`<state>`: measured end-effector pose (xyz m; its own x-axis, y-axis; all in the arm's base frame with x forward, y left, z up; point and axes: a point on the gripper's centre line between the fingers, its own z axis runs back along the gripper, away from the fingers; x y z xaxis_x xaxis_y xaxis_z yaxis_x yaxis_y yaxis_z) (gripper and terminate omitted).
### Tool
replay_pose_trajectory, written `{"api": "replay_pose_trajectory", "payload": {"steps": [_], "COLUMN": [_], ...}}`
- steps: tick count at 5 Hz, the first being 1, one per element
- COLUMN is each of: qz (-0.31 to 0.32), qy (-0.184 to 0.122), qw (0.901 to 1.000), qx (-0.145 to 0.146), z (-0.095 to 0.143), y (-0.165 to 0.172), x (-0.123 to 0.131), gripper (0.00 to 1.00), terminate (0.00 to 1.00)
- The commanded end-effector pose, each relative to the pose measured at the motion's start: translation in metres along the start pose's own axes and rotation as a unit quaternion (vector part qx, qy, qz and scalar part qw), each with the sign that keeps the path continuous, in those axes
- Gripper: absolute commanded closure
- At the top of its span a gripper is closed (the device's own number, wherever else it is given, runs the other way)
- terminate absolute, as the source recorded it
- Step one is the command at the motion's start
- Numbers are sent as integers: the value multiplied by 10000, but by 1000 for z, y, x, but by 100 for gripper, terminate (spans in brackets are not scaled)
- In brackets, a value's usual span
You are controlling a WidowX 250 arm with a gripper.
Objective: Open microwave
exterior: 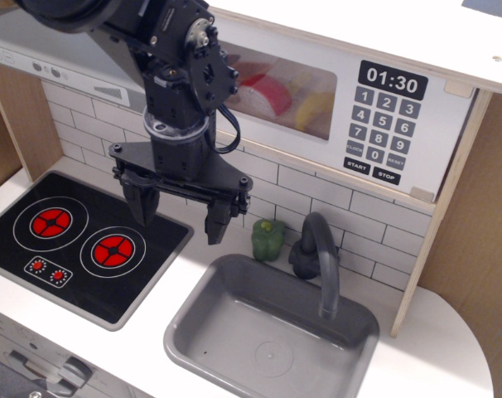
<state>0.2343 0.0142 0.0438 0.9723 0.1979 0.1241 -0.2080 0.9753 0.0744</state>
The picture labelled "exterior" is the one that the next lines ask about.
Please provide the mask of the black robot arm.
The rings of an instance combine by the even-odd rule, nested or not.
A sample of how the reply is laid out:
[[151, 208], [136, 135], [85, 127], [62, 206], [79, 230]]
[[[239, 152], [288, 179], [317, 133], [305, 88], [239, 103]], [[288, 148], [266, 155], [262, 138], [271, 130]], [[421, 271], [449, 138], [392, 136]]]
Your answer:
[[247, 212], [253, 182], [224, 160], [237, 143], [215, 143], [218, 115], [236, 123], [225, 102], [236, 94], [239, 75], [206, 2], [22, 1], [20, 7], [59, 32], [100, 30], [126, 45], [142, 77], [149, 134], [145, 143], [109, 148], [130, 211], [147, 225], [162, 193], [204, 203], [205, 233], [219, 244], [230, 220]]

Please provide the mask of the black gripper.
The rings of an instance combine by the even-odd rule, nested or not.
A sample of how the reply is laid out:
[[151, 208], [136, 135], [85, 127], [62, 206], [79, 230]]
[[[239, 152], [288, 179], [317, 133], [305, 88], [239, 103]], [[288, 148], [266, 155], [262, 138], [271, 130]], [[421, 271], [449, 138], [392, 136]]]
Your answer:
[[223, 240], [231, 215], [245, 214], [252, 179], [216, 153], [204, 135], [184, 141], [114, 143], [113, 174], [119, 180], [133, 218], [148, 226], [156, 214], [160, 192], [207, 204], [208, 245]]

